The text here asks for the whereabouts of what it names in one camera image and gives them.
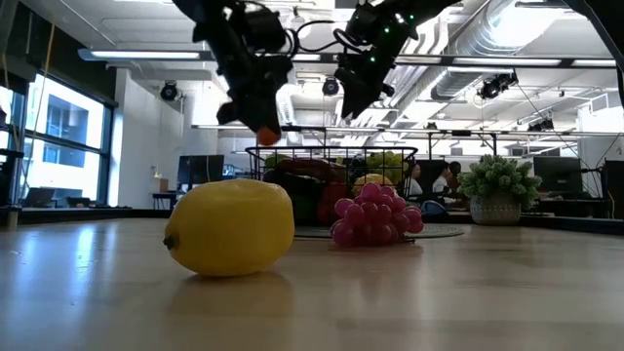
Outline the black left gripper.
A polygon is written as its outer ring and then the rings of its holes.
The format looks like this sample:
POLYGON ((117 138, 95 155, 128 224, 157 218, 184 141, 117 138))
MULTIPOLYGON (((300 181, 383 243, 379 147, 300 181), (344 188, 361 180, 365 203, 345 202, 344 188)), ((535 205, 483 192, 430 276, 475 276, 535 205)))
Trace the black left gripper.
POLYGON ((255 134, 281 133, 276 92, 288 82, 292 60, 280 50, 287 44, 280 14, 262 4, 248 10, 245 4, 214 5, 214 57, 229 87, 245 92, 217 111, 219 125, 238 120, 255 134))

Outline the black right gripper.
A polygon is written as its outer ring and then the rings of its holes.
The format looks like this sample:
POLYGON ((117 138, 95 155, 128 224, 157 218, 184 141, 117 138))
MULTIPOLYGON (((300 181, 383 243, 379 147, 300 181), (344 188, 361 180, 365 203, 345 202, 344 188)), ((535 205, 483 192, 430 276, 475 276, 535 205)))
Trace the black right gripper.
POLYGON ((334 73, 344 90, 342 119, 356 119, 379 99, 381 83, 415 32, 415 8, 415 0, 366 0, 356 5, 345 29, 338 32, 351 46, 338 55, 334 73))

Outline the small orange fruit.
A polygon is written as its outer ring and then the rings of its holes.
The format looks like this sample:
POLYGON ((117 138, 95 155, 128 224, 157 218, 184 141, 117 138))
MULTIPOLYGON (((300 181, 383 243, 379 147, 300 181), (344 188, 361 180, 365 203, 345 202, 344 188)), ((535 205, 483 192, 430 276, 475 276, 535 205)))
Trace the small orange fruit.
POLYGON ((281 139, 281 133, 274 132, 267 127, 262 127, 257 131, 256 139, 260 145, 272 146, 281 139))

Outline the green grape bunch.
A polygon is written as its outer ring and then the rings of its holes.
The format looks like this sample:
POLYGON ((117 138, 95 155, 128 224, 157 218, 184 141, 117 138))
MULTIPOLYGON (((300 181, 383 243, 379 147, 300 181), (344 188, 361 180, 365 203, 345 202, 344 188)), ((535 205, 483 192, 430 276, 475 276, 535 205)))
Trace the green grape bunch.
POLYGON ((410 167, 402 154, 392 151, 374 152, 368 155, 366 165, 370 174, 385 176, 393 184, 399 184, 410 167))

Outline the dark red sweet potato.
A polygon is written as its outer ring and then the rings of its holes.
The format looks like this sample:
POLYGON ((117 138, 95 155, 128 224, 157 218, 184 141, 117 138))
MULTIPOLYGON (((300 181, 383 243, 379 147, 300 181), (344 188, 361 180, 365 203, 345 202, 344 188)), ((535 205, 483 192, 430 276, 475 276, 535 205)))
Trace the dark red sweet potato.
POLYGON ((346 167, 324 159, 285 158, 276 169, 298 176, 311 176, 322 181, 345 180, 346 167))

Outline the red bell pepper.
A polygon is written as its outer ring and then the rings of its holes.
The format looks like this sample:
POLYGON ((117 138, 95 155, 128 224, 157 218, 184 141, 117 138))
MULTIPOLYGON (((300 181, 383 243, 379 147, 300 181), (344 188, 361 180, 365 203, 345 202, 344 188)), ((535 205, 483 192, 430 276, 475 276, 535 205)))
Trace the red bell pepper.
POLYGON ((322 192, 317 203, 317 219, 326 226, 331 226, 339 220, 338 214, 335 212, 335 203, 342 198, 349 198, 350 193, 344 183, 328 182, 322 192))

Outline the pink grape bunch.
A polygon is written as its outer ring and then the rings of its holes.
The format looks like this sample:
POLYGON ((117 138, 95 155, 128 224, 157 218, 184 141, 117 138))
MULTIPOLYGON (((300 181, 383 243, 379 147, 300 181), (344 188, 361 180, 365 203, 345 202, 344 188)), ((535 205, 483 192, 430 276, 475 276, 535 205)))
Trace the pink grape bunch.
POLYGON ((354 197, 335 203, 339 216, 331 225, 333 242, 341 248, 380 247, 408 240, 424 229, 421 210, 409 206, 395 187, 380 181, 358 179, 354 197))

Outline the long ceiling light bar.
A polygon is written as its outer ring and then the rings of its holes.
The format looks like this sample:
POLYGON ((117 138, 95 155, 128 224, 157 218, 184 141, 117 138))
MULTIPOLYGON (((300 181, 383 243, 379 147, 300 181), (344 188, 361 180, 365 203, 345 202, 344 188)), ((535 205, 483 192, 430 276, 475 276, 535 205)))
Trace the long ceiling light bar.
MULTIPOLYGON (((87 61, 215 61, 210 51, 130 51, 80 49, 78 55, 87 61)), ((460 57, 440 55, 399 55, 396 65, 454 67, 522 67, 561 69, 610 69, 616 67, 612 58, 532 58, 532 57, 460 57)))

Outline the blue chair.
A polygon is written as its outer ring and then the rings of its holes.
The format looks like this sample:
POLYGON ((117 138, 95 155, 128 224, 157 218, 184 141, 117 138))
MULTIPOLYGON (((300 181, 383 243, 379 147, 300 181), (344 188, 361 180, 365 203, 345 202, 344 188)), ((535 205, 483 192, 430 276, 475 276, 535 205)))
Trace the blue chair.
POLYGON ((420 210, 423 216, 440 216, 446 215, 446 207, 434 200, 426 200, 420 205, 420 210))

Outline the green potted plant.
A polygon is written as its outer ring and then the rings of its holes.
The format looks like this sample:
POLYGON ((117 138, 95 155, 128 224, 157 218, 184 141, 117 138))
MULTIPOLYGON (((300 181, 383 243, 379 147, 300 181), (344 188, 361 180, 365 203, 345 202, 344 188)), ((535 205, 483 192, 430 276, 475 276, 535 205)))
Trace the green potted plant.
POLYGON ((484 155, 458 177, 458 192, 469 199, 470 215, 480 225, 513 226, 521 220, 522 210, 538 199, 542 182, 532 173, 531 162, 498 155, 484 155))

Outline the large glass window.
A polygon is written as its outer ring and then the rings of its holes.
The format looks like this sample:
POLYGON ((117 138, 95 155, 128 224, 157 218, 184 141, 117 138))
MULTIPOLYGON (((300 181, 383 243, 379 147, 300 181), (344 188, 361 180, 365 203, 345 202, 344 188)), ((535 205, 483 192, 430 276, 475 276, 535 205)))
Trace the large glass window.
POLYGON ((21 207, 104 204, 113 109, 43 74, 24 85, 0 79, 0 150, 22 154, 9 202, 21 207))

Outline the silver ventilation duct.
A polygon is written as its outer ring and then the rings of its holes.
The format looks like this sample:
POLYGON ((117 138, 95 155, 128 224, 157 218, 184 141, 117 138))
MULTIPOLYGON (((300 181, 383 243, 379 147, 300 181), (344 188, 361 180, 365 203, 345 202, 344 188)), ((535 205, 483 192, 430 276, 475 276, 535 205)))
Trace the silver ventilation duct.
MULTIPOLYGON (((490 0, 486 7, 450 45, 451 56, 512 56, 523 44, 506 39, 514 26, 518 0, 490 0)), ((450 100, 481 77, 481 72, 455 72, 448 68, 431 90, 431 98, 450 100)))

